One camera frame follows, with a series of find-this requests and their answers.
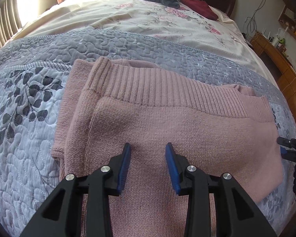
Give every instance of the bedspread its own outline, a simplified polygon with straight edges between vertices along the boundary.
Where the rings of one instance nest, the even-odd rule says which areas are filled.
[[[265,95],[279,135],[296,138],[296,125],[282,93],[234,61],[154,37],[90,28],[28,37],[0,49],[0,222],[19,236],[59,182],[50,155],[60,101],[77,58],[138,59],[212,85],[241,84]],[[284,181],[258,204],[280,233],[294,201],[293,165],[282,161]]]
[[[29,22],[16,38],[64,33],[76,28],[126,31],[186,45],[230,59],[277,86],[271,73],[245,43],[236,23],[212,8],[208,20],[180,3],[179,9],[144,0],[66,0]]]

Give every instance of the dark red cloth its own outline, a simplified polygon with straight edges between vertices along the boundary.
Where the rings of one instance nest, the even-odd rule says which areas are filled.
[[[218,16],[209,8],[207,2],[200,0],[180,0],[181,3],[209,20],[217,20]]]

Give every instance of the metal screw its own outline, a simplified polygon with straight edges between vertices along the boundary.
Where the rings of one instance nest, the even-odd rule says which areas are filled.
[[[187,167],[187,170],[190,172],[194,172],[196,170],[196,166],[190,165]]]
[[[108,172],[110,170],[111,170],[111,168],[109,166],[103,166],[103,167],[101,167],[101,171],[102,172]]]
[[[66,180],[67,181],[71,181],[73,179],[74,179],[74,174],[68,174],[68,175],[66,175]]]
[[[223,177],[224,177],[226,180],[229,180],[229,179],[231,179],[231,174],[229,174],[229,173],[224,173],[224,174],[223,174]]]

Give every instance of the leaf pattern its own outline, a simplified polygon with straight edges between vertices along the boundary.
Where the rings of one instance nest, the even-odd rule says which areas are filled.
[[[35,74],[40,74],[43,68],[35,68]],[[5,110],[14,104],[13,113],[4,113],[2,117],[2,124],[7,124],[7,127],[0,131],[0,145],[2,145],[5,133],[7,139],[13,139],[15,136],[15,128],[23,123],[24,118],[27,118],[29,122],[33,122],[35,119],[42,122],[48,116],[48,110],[37,110],[41,107],[43,102],[48,102],[53,97],[53,92],[63,88],[62,80],[54,80],[49,76],[44,76],[41,83],[32,84],[31,77],[34,76],[33,72],[24,70],[15,70],[9,73],[10,79],[7,79],[4,84],[5,89],[10,88],[14,84],[16,85],[13,91],[7,93],[6,103],[0,108],[0,114],[3,114]],[[36,95],[40,93],[40,97],[43,99],[34,99]]]

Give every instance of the curtain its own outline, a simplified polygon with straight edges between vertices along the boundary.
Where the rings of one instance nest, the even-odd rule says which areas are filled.
[[[16,0],[6,0],[0,8],[0,48],[22,27]]]

